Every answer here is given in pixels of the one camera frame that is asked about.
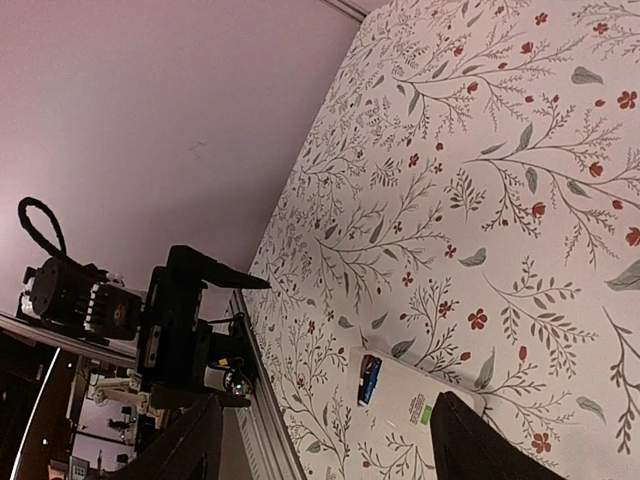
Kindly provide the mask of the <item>white remote control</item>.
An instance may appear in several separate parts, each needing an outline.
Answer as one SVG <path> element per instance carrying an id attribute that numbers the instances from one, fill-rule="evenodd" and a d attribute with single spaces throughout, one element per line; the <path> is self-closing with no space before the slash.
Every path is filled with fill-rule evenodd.
<path id="1" fill-rule="evenodd" d="M 365 354 L 379 357 L 382 367 L 369 405 L 360 406 L 357 392 L 360 364 Z M 370 429 L 389 427 L 411 439 L 430 439 L 430 419 L 437 397 L 447 391 L 455 393 L 475 413 L 484 412 L 486 402 L 477 393 L 377 350 L 353 347 L 349 351 L 345 403 L 352 408 L 352 419 L 357 426 L 368 425 Z"/>

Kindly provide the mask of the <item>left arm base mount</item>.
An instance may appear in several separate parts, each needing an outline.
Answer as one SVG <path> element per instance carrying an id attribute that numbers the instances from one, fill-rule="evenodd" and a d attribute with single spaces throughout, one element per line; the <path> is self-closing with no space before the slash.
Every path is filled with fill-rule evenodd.
<path id="1" fill-rule="evenodd" d="M 251 405 L 253 383 L 244 373 L 242 357 L 227 357 L 210 363 L 207 368 L 221 374 L 220 386 L 211 387 L 222 408 L 248 408 Z"/>

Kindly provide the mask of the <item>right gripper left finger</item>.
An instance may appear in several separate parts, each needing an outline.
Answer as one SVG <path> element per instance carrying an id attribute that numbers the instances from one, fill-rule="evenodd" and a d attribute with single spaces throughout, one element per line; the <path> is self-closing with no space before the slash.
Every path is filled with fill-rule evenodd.
<path id="1" fill-rule="evenodd" d="M 219 478 L 223 413 L 214 395 L 199 400 L 139 457 L 107 476 L 121 480 Z"/>

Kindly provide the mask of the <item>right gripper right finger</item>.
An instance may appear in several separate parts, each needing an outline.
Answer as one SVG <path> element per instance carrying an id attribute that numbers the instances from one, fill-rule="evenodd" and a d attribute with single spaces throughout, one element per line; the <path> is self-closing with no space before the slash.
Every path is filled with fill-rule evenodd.
<path id="1" fill-rule="evenodd" d="M 512 446 L 451 391 L 438 395 L 430 424 L 439 479 L 562 479 Z"/>

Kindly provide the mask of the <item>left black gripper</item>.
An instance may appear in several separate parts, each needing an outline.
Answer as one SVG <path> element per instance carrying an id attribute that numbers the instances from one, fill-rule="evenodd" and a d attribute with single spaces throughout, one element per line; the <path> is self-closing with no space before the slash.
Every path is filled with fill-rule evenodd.
<path id="1" fill-rule="evenodd" d="M 266 290 L 267 280 L 237 271 L 187 245 L 174 245 L 153 269 L 141 316 L 136 372 L 141 387 L 201 393 L 205 326 L 198 323 L 206 283 L 225 289 Z"/>

